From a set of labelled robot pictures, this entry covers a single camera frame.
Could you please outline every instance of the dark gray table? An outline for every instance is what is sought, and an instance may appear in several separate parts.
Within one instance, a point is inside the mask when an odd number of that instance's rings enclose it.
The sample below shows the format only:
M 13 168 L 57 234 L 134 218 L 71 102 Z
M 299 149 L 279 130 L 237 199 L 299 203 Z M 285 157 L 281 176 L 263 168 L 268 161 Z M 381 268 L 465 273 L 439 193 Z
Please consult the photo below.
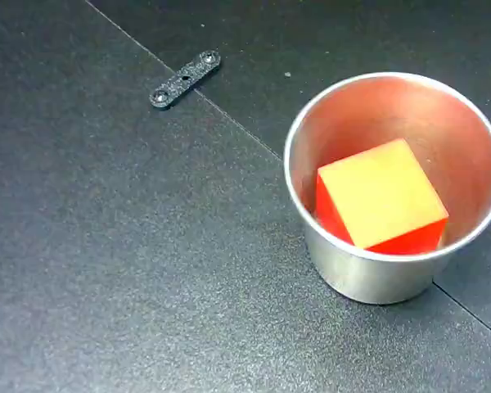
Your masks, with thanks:
M 168 75 L 86 2 L 0 2 L 0 392 L 491 391 L 488 325 L 335 294 L 279 158 L 199 93 L 153 111 Z
M 202 92 L 279 156 L 309 98 L 365 72 L 439 79 L 491 119 L 491 0 L 91 1 L 174 69 L 217 48 Z M 491 327 L 491 228 L 436 282 Z

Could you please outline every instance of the stainless steel cup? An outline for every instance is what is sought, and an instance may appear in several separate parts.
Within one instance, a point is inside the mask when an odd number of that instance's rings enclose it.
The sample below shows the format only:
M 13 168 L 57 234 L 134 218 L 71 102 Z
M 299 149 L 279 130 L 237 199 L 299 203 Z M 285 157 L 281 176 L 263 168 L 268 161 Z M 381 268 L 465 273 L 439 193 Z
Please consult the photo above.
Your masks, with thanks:
M 317 168 L 405 138 L 449 212 L 437 251 L 383 255 L 358 249 L 314 219 Z M 467 98 L 419 75 L 383 72 L 330 86 L 296 116 L 286 140 L 287 187 L 324 280 L 363 303 L 425 290 L 448 257 L 491 222 L 491 124 Z

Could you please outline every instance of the yellow cube face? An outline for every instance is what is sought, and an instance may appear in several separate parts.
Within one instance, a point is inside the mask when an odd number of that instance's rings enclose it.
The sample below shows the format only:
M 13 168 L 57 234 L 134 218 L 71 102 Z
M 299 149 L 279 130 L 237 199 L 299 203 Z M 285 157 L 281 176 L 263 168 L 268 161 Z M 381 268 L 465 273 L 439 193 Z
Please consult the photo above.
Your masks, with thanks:
M 318 173 L 353 244 L 360 248 L 448 217 L 403 139 L 338 160 Z

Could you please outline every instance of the metal plate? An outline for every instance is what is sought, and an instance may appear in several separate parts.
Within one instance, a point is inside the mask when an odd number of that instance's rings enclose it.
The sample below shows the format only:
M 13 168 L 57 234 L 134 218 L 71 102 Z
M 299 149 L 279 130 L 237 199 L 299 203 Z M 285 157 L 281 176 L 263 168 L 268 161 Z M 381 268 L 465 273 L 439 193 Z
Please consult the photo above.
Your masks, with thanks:
M 166 110 L 201 79 L 220 66 L 221 57 L 216 51 L 205 51 L 182 67 L 173 77 L 163 82 L 150 96 L 151 104 Z

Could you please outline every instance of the bolt head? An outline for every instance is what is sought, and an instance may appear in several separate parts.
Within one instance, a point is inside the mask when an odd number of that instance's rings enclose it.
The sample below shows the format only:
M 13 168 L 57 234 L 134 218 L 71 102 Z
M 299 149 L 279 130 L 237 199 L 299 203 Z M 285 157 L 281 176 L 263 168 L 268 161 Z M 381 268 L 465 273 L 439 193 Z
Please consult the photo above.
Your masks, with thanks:
M 159 90 L 155 92 L 155 100 L 157 102 L 166 102 L 168 98 L 168 93 L 165 92 L 164 90 Z
M 204 55 L 204 61 L 208 64 L 214 63 L 216 61 L 216 56 L 213 53 L 206 53 Z

